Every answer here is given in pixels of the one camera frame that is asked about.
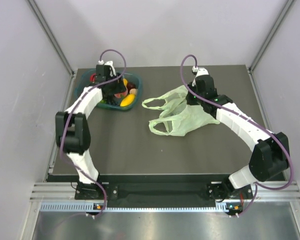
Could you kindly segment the orange mango fruit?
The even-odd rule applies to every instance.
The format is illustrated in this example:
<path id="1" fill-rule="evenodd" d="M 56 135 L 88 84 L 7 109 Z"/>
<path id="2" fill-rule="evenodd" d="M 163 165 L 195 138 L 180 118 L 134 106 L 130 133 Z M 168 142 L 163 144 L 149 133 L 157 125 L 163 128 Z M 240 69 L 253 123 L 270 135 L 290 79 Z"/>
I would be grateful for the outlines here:
<path id="1" fill-rule="evenodd" d="M 128 80 L 124 78 L 124 79 L 123 79 L 123 84 L 124 84 L 125 87 L 127 87 L 127 85 L 128 85 Z"/>

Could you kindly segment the pink peach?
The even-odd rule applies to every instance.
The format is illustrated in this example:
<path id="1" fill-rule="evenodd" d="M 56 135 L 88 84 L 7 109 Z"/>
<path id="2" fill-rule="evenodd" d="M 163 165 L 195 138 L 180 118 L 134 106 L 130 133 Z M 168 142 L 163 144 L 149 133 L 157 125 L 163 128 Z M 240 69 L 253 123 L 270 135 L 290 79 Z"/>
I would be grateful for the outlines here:
<path id="1" fill-rule="evenodd" d="M 128 95 L 128 91 L 126 90 L 124 92 L 117 93 L 114 96 L 118 99 L 121 99 L 121 98 L 125 98 L 127 95 Z"/>

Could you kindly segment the beige mushroom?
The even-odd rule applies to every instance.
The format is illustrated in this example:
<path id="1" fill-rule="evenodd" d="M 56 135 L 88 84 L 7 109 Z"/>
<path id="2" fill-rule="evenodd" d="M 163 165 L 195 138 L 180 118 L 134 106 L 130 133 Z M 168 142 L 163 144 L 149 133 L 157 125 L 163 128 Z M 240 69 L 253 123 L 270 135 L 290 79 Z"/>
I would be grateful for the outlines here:
<path id="1" fill-rule="evenodd" d="M 137 88 L 132 88 L 132 89 L 130 89 L 129 93 L 136 96 L 137 93 L 138 93 L 138 89 Z"/>

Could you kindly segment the yellow lemon fruit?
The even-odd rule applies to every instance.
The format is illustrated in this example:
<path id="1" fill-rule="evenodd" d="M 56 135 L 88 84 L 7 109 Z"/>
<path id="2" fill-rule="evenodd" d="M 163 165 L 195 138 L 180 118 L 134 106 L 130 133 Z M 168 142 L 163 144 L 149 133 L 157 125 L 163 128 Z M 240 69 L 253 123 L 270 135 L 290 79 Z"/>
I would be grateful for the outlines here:
<path id="1" fill-rule="evenodd" d="M 127 107 L 129 105 L 131 105 L 134 100 L 135 100 L 136 96 L 134 94 L 128 94 L 120 103 L 120 107 Z"/>

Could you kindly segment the green plastic bag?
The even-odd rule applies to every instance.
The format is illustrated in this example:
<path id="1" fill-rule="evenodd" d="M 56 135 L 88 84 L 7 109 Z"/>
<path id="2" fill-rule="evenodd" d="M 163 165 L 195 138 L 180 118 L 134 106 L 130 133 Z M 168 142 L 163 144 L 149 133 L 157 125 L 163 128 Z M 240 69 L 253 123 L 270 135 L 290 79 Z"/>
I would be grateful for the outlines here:
<path id="1" fill-rule="evenodd" d="M 149 121 L 149 130 L 159 136 L 183 137 L 187 133 L 220 121 L 204 112 L 200 105 L 188 105 L 188 90 L 181 85 L 159 97 L 142 101 L 145 109 L 161 111 L 157 119 Z"/>

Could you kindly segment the dark blue grape bunch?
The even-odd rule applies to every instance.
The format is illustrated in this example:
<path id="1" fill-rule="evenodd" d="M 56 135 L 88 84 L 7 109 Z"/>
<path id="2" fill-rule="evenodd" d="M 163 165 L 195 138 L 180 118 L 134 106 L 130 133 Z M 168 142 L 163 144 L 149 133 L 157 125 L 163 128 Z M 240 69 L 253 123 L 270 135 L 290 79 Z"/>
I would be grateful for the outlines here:
<path id="1" fill-rule="evenodd" d="M 112 106 L 119 106 L 118 99 L 115 96 L 107 96 L 104 97 L 101 102 L 101 104 L 106 104 L 106 105 L 112 105 Z"/>

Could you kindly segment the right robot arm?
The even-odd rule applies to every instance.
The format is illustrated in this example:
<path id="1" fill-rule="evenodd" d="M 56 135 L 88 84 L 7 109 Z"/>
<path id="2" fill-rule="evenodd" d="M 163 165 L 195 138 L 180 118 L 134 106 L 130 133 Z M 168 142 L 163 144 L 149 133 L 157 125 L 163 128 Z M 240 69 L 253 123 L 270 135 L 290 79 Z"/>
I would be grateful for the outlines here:
<path id="1" fill-rule="evenodd" d="M 273 133 L 262 127 L 243 113 L 232 99 L 218 94 L 209 74 L 197 73 L 185 87 L 188 105 L 199 107 L 209 120 L 228 127 L 251 150 L 248 165 L 223 180 L 223 192 L 227 197 L 235 198 L 243 187 L 261 185 L 285 170 L 293 169 L 288 137 L 283 132 Z"/>

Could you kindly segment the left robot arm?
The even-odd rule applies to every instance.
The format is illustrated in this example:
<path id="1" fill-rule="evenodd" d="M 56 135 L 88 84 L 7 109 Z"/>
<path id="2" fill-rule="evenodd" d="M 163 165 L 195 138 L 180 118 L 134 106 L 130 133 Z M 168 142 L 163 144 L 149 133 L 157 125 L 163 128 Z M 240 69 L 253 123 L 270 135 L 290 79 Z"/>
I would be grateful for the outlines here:
<path id="1" fill-rule="evenodd" d="M 116 72 L 112 61 L 100 60 L 95 69 L 95 82 L 85 87 L 70 107 L 55 115 L 55 141 L 59 156 L 77 170 L 79 181 L 87 185 L 87 194 L 95 199 L 103 194 L 104 187 L 97 182 L 99 172 L 89 151 L 91 134 L 88 117 L 103 98 L 126 90 L 123 75 L 124 71 Z"/>

